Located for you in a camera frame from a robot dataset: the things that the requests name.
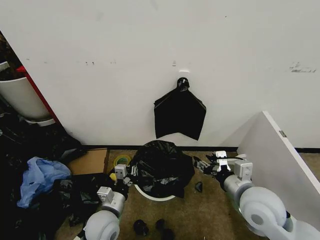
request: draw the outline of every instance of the black plastic bag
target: black plastic bag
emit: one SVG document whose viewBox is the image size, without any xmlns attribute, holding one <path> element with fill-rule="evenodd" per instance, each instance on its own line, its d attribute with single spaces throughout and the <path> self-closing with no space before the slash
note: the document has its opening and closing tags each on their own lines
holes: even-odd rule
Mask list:
<svg viewBox="0 0 320 240">
<path fill-rule="evenodd" d="M 181 77 L 175 89 L 155 101 L 154 124 L 157 139 L 173 133 L 199 139 L 207 110 L 188 88 L 188 79 Z"/>
<path fill-rule="evenodd" d="M 4 221 L 7 234 L 11 239 L 52 240 L 67 216 L 70 226 L 85 223 L 101 202 L 98 189 L 113 185 L 103 173 L 56 180 L 52 191 L 39 195 L 29 208 L 11 206 Z"/>
<path fill-rule="evenodd" d="M 136 166 L 137 184 L 149 196 L 183 198 L 184 187 L 195 174 L 192 157 L 184 154 L 174 143 L 155 140 L 141 147 L 131 166 Z"/>
</svg>

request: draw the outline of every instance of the white bucket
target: white bucket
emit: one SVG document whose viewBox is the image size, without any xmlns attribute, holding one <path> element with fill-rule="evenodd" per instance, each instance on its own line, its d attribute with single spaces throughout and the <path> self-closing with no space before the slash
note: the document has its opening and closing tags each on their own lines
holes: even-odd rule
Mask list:
<svg viewBox="0 0 320 240">
<path fill-rule="evenodd" d="M 138 192 L 141 193 L 142 196 L 144 196 L 145 198 L 150 199 L 152 201 L 165 202 L 165 201 L 171 200 L 171 199 L 173 199 L 175 197 L 174 195 L 167 196 L 167 197 L 161 197 L 161 198 L 160 197 L 149 196 L 144 191 L 142 191 L 141 188 L 137 184 L 135 184 L 134 186 L 138 190 Z"/>
<path fill-rule="evenodd" d="M 0 81 L 0 94 L 23 117 L 28 120 L 47 120 L 50 113 L 38 97 L 26 77 Z"/>
</svg>

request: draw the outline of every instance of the brown carpet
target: brown carpet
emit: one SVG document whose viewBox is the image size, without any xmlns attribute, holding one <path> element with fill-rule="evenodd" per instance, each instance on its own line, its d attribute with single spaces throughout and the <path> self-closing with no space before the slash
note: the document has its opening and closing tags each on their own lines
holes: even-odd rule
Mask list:
<svg viewBox="0 0 320 240">
<path fill-rule="evenodd" d="M 120 154 L 131 157 L 135 150 L 111 150 L 109 168 Z M 202 160 L 211 152 L 186 151 L 190 156 Z M 320 154 L 301 154 L 316 176 L 320 176 Z M 203 192 L 195 190 L 195 184 L 203 183 Z M 128 199 L 120 219 L 119 240 L 160 240 L 160 233 L 155 228 L 158 219 L 164 219 L 167 228 L 173 230 L 176 240 L 260 240 L 246 227 L 246 222 L 233 208 L 230 199 L 220 188 L 219 183 L 209 176 L 204 176 L 198 169 L 185 188 L 184 198 L 175 197 L 166 202 L 155 202 L 143 197 L 134 186 L 130 187 Z M 149 227 L 146 237 L 136 236 L 133 224 L 142 219 Z M 69 227 L 68 222 L 57 231 L 57 240 L 72 240 L 82 226 Z"/>
</svg>

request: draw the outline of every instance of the cardboard box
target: cardboard box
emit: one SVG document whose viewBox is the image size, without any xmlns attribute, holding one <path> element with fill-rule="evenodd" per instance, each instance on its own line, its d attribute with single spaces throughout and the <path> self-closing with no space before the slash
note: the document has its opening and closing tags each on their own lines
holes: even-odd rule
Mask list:
<svg viewBox="0 0 320 240">
<path fill-rule="evenodd" d="M 67 166 L 73 175 L 106 173 L 109 151 L 106 148 L 90 149 Z"/>
</svg>

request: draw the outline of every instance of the gray robot arm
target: gray robot arm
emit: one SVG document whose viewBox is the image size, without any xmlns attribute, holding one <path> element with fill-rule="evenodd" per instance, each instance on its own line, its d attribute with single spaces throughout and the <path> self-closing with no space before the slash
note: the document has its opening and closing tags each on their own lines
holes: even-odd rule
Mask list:
<svg viewBox="0 0 320 240">
<path fill-rule="evenodd" d="M 194 166 L 220 182 L 221 188 L 231 197 L 235 209 L 243 216 L 253 233 L 270 240 L 320 240 L 320 232 L 312 225 L 290 215 L 274 192 L 253 185 L 253 164 L 245 160 L 245 156 L 227 158 L 225 151 L 217 151 L 214 155 L 212 164 L 195 158 Z M 229 165 L 234 165 L 234 172 Z M 110 187 L 102 186 L 98 190 L 102 210 L 87 221 L 84 228 L 87 240 L 118 238 L 119 217 L 128 197 L 128 187 L 132 184 L 130 178 L 135 177 L 136 169 L 132 168 L 130 173 L 127 174 L 125 165 L 117 165 L 117 188 L 113 191 Z"/>
<path fill-rule="evenodd" d="M 222 189 L 230 195 L 235 208 L 246 220 L 248 228 L 253 233 L 268 237 L 270 240 L 320 239 L 320 232 L 312 225 L 290 215 L 284 203 L 274 192 L 253 185 L 252 162 L 238 158 L 227 159 L 224 151 L 216 152 L 215 155 L 217 165 L 211 172 L 220 182 Z M 234 164 L 234 172 L 231 171 L 228 162 Z"/>
</svg>

